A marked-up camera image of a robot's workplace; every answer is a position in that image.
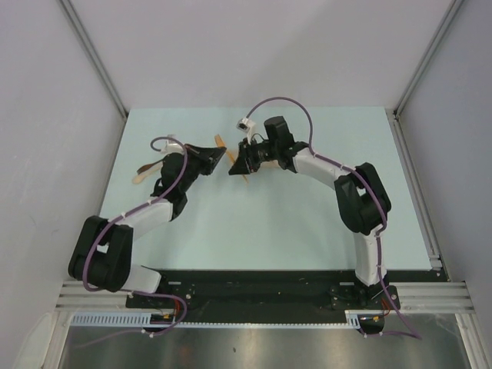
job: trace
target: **popsicle stick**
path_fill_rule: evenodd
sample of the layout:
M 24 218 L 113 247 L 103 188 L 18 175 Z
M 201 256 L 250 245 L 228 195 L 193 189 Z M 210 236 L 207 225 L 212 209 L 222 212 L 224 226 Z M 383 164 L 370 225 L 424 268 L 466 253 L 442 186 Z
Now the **popsicle stick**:
M 225 142 L 222 140 L 222 137 L 220 135 L 215 135 L 214 139 L 215 139 L 215 144 L 219 148 L 226 148 L 227 147 L 225 145 Z M 233 156 L 233 154 L 229 150 L 226 150 L 225 154 L 229 157 L 229 160 L 231 160 L 231 163 L 234 164 L 234 162 L 236 161 L 236 159 Z M 245 175 L 243 175 L 243 178 L 246 181 L 246 183 L 249 183 L 249 180 L 246 178 Z
M 133 177 L 133 179 L 131 180 L 131 183 L 133 183 L 134 185 L 138 185 L 144 179 L 146 179 L 149 175 L 155 173 L 156 171 L 160 171 L 161 168 L 162 168 L 162 160 L 160 160 L 158 163 L 156 163 L 154 166 L 152 166 L 147 171 L 144 171 L 144 172 L 140 173 L 139 175 L 135 175 Z

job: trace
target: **robotic arm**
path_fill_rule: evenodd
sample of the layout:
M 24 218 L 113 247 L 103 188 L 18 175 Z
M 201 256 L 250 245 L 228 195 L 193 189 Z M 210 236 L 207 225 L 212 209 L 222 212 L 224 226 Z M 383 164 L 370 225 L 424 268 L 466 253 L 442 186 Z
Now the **robotic arm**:
M 153 293 L 157 290 L 161 275 L 157 271 L 131 263 L 133 241 L 151 229 L 176 219 L 188 202 L 186 191 L 199 175 L 210 175 L 214 171 L 226 150 L 192 145 L 184 147 L 188 154 L 188 162 L 181 180 L 157 201 L 183 168 L 183 149 L 174 146 L 167 150 L 169 153 L 164 156 L 161 178 L 155 183 L 152 198 L 148 203 L 141 205 L 142 209 L 137 210 L 135 214 L 128 217 L 123 214 L 122 220 L 112 225 L 99 242 L 100 245 L 107 245 L 107 251 L 98 249 L 92 255 L 87 273 L 89 284 L 111 292 L 123 289 Z M 83 279 L 92 245 L 107 225 L 108 219 L 98 216 L 92 216 L 85 221 L 68 266 L 70 276 L 80 281 Z
M 254 139 L 254 122 L 242 119 L 238 128 L 247 137 L 239 143 L 238 159 L 229 171 L 230 175 L 248 175 L 259 170 L 264 161 L 277 160 L 284 170 L 307 175 L 335 190 L 338 210 L 344 224 L 354 232 L 357 278 L 371 288 L 379 284 L 377 276 L 376 231 L 382 225 L 381 215 L 369 194 L 359 194 L 364 186 L 353 174 L 347 174 L 338 166 L 314 157 L 305 142 L 294 141 L 283 117 L 273 117 L 265 121 L 268 140 L 257 143 Z M 377 175 L 369 163 L 356 167 L 356 171 L 371 186 L 384 213 L 391 210 L 391 202 Z M 381 265 L 382 277 L 386 268 Z

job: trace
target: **metal panel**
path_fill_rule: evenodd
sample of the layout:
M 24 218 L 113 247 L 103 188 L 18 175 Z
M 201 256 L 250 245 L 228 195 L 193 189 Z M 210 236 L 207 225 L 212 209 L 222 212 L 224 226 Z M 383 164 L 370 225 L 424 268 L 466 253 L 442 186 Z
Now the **metal panel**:
M 467 285 L 458 283 L 393 283 L 405 314 L 471 313 L 474 307 Z M 56 304 L 57 311 L 153 311 L 127 309 L 125 292 L 87 292 L 79 281 L 66 281 Z
M 137 329 L 77 348 L 120 328 L 72 327 L 60 369 L 470 368 L 453 315 L 412 316 L 411 322 L 423 341 L 302 329 L 177 329 L 150 339 Z M 387 326 L 401 328 L 396 317 L 389 317 Z
M 484 339 L 481 337 L 482 333 L 477 315 L 458 314 L 456 320 L 471 367 L 473 369 L 489 368 L 492 360 L 487 347 L 484 347 Z

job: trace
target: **purple cable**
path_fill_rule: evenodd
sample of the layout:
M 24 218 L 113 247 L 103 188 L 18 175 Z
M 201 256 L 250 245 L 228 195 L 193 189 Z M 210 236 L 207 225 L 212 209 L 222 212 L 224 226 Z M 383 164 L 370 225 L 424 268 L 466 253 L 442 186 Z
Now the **purple cable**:
M 99 242 L 101 242 L 102 238 L 108 232 L 109 228 L 111 228 L 114 224 L 118 223 L 119 221 L 123 220 L 124 218 L 129 217 L 129 216 L 132 216 L 133 214 L 139 212 L 140 210 L 146 208 L 147 206 L 151 206 L 151 205 L 155 204 L 156 202 L 160 201 L 169 192 L 171 192 L 174 187 L 176 187 L 176 185 L 179 183 L 179 181 L 183 177 L 183 174 L 185 173 L 186 165 L 188 164 L 188 153 L 186 151 L 185 145 L 182 144 L 180 141 L 178 141 L 177 139 L 175 139 L 173 137 L 168 137 L 168 136 L 165 136 L 165 137 L 157 137 L 157 138 L 154 138 L 151 141 L 151 148 L 152 148 L 152 150 L 160 151 L 160 149 L 158 149 L 158 148 L 156 148 L 154 146 L 154 143 L 157 142 L 157 141 L 160 141 L 160 140 L 173 141 L 176 144 L 178 144 L 179 146 L 181 146 L 181 148 L 183 149 L 183 152 L 184 152 L 183 167 L 181 168 L 181 171 L 179 172 L 179 175 L 176 177 L 175 181 L 160 196 L 158 196 L 154 200 L 150 201 L 150 203 L 145 202 L 144 204 L 140 204 L 136 208 L 133 208 L 130 211 L 127 211 L 125 214 L 119 215 L 115 219 L 109 221 L 108 224 L 103 228 L 103 230 L 101 231 L 101 233 L 96 237 L 94 243 L 91 246 L 91 249 L 89 250 L 89 252 L 87 254 L 87 258 L 85 259 L 85 263 L 84 263 L 84 269 L 82 271 L 82 283 L 84 284 L 84 287 L 85 287 L 85 289 L 87 291 L 100 291 L 101 290 L 101 288 L 93 288 L 93 287 L 91 287 L 89 285 L 89 283 L 87 281 L 87 278 L 88 278 L 88 270 L 89 270 L 89 266 L 91 264 L 92 257 L 94 256 L 94 253 L 95 253 L 95 251 L 98 248 Z M 169 327 L 167 327 L 165 330 L 163 330 L 162 332 L 156 332 L 154 334 L 155 336 L 162 335 L 162 334 L 166 333 L 167 331 L 171 330 L 174 326 L 176 326 L 176 324 L 180 323 L 183 319 L 185 319 L 186 313 L 188 312 L 188 308 L 186 306 L 186 302 L 182 298 L 179 298 L 178 296 L 174 296 L 174 295 L 171 295 L 171 294 L 149 294 L 147 292 L 142 292 L 142 291 L 129 291 L 129 292 L 132 292 L 134 294 L 140 294 L 140 295 L 143 295 L 143 296 L 149 296 L 149 297 L 171 298 L 173 300 L 179 301 L 183 305 L 183 313 L 181 314 L 180 318 L 176 322 L 174 322 L 173 324 L 171 324 Z M 126 331 L 116 332 L 114 334 L 110 334 L 108 336 L 105 336 L 105 337 L 102 337 L 102 338 L 98 338 L 97 340 L 88 342 L 86 344 L 79 345 L 78 347 L 86 347 L 86 346 L 88 346 L 90 344 L 95 344 L 95 343 L 101 342 L 103 340 L 106 340 L 108 338 L 115 337 L 115 336 L 118 336 L 120 334 L 130 333 L 130 332 L 133 333 L 133 332 L 136 332 L 136 330 L 131 329 L 131 330 L 126 330 Z
M 351 174 L 353 174 L 362 183 L 362 185 L 366 189 L 367 193 L 371 196 L 372 200 L 376 204 L 377 210 L 379 211 L 379 214 L 381 216 L 381 220 L 383 221 L 383 226 L 376 231 L 376 235 L 375 235 L 376 236 L 376 242 L 377 242 L 377 276 L 379 277 L 379 282 L 381 283 L 381 287 L 383 288 L 383 292 L 386 295 L 387 300 L 390 302 L 391 307 L 397 313 L 398 317 L 401 319 L 401 321 L 405 324 L 405 326 L 410 331 L 410 333 L 400 332 L 400 331 L 388 331 L 388 332 L 384 332 L 384 334 L 385 335 L 404 335 L 404 336 L 409 336 L 409 337 L 413 337 L 413 338 L 421 340 L 422 336 L 420 336 L 418 334 L 418 332 L 411 326 L 411 324 L 407 321 L 407 319 L 400 312 L 400 309 L 398 309 L 397 305 L 394 303 L 393 299 L 391 298 L 389 291 L 387 290 L 387 286 L 383 280 L 383 274 L 381 272 L 381 262 L 383 259 L 383 246 L 381 244 L 381 233 L 387 227 L 387 219 L 386 219 L 386 215 L 384 214 L 383 208 L 381 207 L 381 203 L 378 201 L 378 199 L 376 197 L 376 194 L 372 191 L 371 186 L 366 182 L 366 180 L 361 175 L 359 175 L 354 169 L 347 167 L 345 165 L 342 165 L 338 161 L 335 161 L 335 160 L 330 159 L 330 158 L 326 158 L 323 155 L 319 155 L 316 153 L 316 151 L 314 151 L 314 149 L 313 149 L 313 134 L 314 134 L 313 120 L 311 119 L 311 115 L 309 114 L 309 111 L 300 102 L 294 100 L 293 98 L 286 98 L 283 96 L 275 96 L 273 98 L 267 98 L 263 101 L 258 102 L 249 111 L 249 113 L 246 114 L 246 118 L 250 118 L 251 115 L 254 113 L 254 111 L 256 109 L 258 109 L 260 106 L 262 106 L 263 104 L 266 104 L 267 102 L 270 102 L 270 101 L 277 101 L 277 100 L 289 101 L 293 104 L 296 104 L 306 114 L 307 120 L 309 122 L 309 141 L 308 141 L 309 152 L 315 158 L 320 158 L 322 161 L 326 161 L 327 163 L 330 163 L 332 165 L 336 165 L 341 170 L 348 171 Z M 368 335 L 381 336 L 381 334 L 365 334 L 362 330 L 360 330 L 360 332 L 363 333 L 364 336 L 366 336 L 366 335 L 367 336 Z
M 150 296 L 153 298 L 170 298 L 172 300 L 178 301 L 181 305 L 183 305 L 183 312 L 181 313 L 181 316 L 179 317 L 179 319 L 177 319 L 174 323 L 172 323 L 171 325 L 166 327 L 164 330 L 158 331 L 158 332 L 153 332 L 153 337 L 162 336 L 163 334 L 168 333 L 172 328 L 174 328 L 178 324 L 180 324 L 183 321 L 183 319 L 185 319 L 186 314 L 188 313 L 188 306 L 186 305 L 185 300 L 183 300 L 182 298 L 180 298 L 178 296 L 174 296 L 172 294 L 147 294 L 145 292 L 133 292 L 133 293 L 134 294 L 140 294 L 142 296 Z M 99 342 L 106 341 L 109 338 L 121 336 L 121 335 L 127 334 L 127 333 L 142 333 L 142 332 L 141 332 L 141 330 L 137 330 L 137 329 L 125 329 L 124 331 L 118 331 L 115 333 L 111 333 L 111 334 L 108 334 L 104 337 L 96 338 L 95 340 L 85 342 L 84 344 L 77 344 L 77 345 L 75 345 L 75 348 L 77 348 L 77 349 L 85 348 L 87 346 L 91 346 L 93 344 L 98 344 Z

